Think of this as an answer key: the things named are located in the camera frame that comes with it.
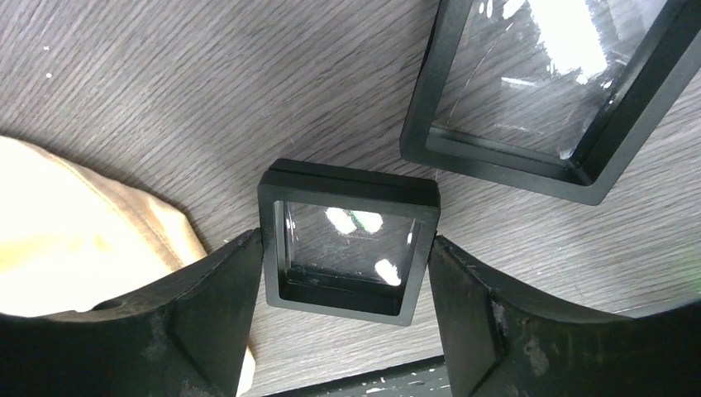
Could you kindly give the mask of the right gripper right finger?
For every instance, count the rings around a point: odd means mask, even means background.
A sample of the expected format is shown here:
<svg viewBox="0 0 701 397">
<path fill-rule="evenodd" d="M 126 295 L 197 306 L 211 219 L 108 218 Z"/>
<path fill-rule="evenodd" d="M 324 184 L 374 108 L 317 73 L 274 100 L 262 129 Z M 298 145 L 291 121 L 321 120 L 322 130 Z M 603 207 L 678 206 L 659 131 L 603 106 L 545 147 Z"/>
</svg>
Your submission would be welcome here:
<svg viewBox="0 0 701 397">
<path fill-rule="evenodd" d="M 543 292 L 443 236 L 428 264 L 454 396 L 697 396 L 700 304 L 642 317 Z"/>
</svg>

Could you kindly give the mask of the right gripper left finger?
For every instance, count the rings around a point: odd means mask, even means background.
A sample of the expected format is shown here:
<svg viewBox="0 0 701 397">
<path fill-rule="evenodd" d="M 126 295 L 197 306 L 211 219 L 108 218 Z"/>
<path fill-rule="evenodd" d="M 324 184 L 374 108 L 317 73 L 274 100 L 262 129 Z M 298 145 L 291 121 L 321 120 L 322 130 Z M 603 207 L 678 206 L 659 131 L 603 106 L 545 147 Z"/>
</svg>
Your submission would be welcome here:
<svg viewBox="0 0 701 397">
<path fill-rule="evenodd" d="M 2 395 L 235 395 L 262 259 L 253 229 L 87 312 L 3 315 Z"/>
</svg>

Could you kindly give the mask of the cream yellow garment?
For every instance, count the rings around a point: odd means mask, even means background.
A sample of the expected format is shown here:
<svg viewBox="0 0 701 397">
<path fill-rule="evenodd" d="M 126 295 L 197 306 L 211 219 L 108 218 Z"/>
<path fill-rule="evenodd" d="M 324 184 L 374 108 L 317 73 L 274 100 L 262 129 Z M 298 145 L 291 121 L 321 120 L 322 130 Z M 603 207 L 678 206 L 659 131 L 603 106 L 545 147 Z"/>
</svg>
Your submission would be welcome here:
<svg viewBox="0 0 701 397">
<path fill-rule="evenodd" d="M 87 312 L 206 253 L 158 198 L 30 143 L 1 140 L 1 317 Z M 238 396 L 255 361 L 246 345 Z"/>
</svg>

